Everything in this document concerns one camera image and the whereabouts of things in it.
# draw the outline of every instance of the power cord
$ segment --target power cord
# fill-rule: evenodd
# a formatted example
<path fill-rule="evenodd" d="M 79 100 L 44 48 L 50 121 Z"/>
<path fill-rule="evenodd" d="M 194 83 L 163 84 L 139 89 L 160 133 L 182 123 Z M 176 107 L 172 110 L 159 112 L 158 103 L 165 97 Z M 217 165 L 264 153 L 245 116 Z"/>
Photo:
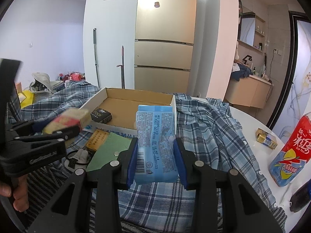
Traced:
<path fill-rule="evenodd" d="M 271 67 L 272 67 L 272 61 L 274 59 L 274 51 L 276 51 L 276 49 L 273 49 L 273 57 L 272 57 L 272 60 L 271 60 L 271 63 L 270 63 L 270 73 L 269 73 L 269 80 L 268 80 L 268 82 L 271 83 L 271 86 L 270 86 L 269 92 L 268 92 L 267 97 L 266 97 L 266 102 L 269 100 L 270 96 L 272 95 L 272 91 L 273 91 L 273 84 L 272 84 L 272 80 L 271 80 Z"/>

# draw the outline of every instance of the white table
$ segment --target white table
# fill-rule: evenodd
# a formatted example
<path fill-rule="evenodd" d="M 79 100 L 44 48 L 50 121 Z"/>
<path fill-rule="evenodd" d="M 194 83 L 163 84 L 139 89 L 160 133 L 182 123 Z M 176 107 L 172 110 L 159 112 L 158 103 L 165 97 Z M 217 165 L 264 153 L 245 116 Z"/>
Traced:
<path fill-rule="evenodd" d="M 202 102 L 207 102 L 206 99 L 202 99 L 202 98 L 192 97 L 192 99 L 196 99 Z M 240 124 L 242 125 L 243 134 L 259 163 L 260 171 L 262 172 L 262 174 L 266 177 L 268 181 L 268 185 L 272 191 L 272 194 L 274 195 L 276 199 L 276 205 L 279 205 L 284 194 L 287 191 L 290 191 L 291 184 L 288 184 L 285 187 L 279 187 L 273 180 L 272 176 L 270 175 L 268 167 L 269 167 L 269 164 L 272 162 L 272 160 L 275 158 L 275 156 L 283 148 L 284 143 L 269 128 L 267 128 L 267 126 L 265 126 L 264 124 L 262 124 L 255 118 L 233 107 L 230 107 L 230 110 L 231 110 L 232 116 L 236 120 L 238 120 Z M 272 150 L 269 147 L 256 141 L 255 133 L 258 128 L 261 128 L 264 131 L 276 136 L 278 145 L 275 150 Z M 306 166 L 291 181 L 291 183 L 297 183 L 297 184 L 299 183 L 300 184 L 299 186 L 303 185 L 305 182 L 307 182 L 311 178 L 310 173 L 311 173 L 311 163 L 306 164 Z M 302 217 L 305 210 L 307 209 L 307 206 L 305 206 L 302 210 L 300 210 L 297 213 L 291 212 L 288 207 L 283 207 L 283 209 L 285 211 L 285 214 L 288 216 L 286 223 L 285 223 L 285 231 L 286 233 L 289 233 L 292 230 L 292 228 L 296 225 L 296 223 L 299 221 L 299 219 Z"/>

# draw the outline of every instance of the refrigerator drawer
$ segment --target refrigerator drawer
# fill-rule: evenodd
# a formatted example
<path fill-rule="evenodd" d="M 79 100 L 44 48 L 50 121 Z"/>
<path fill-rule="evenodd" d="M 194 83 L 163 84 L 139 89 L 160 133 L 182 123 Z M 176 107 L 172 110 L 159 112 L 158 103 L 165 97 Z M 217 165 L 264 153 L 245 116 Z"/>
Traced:
<path fill-rule="evenodd" d="M 135 89 L 162 93 L 186 93 L 190 71 L 135 67 Z"/>
<path fill-rule="evenodd" d="M 135 39 L 191 43 L 197 0 L 138 0 Z"/>
<path fill-rule="evenodd" d="M 135 65 L 189 70 L 193 46 L 164 42 L 135 42 Z"/>

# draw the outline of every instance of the blue package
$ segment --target blue package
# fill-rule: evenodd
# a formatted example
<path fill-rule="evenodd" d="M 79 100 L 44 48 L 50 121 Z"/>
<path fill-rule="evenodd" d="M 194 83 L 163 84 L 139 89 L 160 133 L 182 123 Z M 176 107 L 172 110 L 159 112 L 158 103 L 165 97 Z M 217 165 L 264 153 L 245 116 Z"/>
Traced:
<path fill-rule="evenodd" d="M 176 182 L 178 171 L 173 153 L 175 119 L 171 106 L 139 105 L 136 184 Z"/>

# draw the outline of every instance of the green paper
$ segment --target green paper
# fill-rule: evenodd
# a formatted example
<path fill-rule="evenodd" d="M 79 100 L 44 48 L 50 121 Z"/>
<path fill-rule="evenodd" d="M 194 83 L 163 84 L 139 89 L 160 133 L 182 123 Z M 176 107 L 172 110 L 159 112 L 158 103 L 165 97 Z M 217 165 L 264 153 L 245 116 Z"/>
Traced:
<path fill-rule="evenodd" d="M 98 148 L 91 162 L 86 168 L 86 171 L 93 171 L 102 168 L 105 164 L 117 160 L 115 152 L 122 152 L 129 148 L 131 139 L 121 137 L 113 132 L 110 132 L 105 142 Z"/>

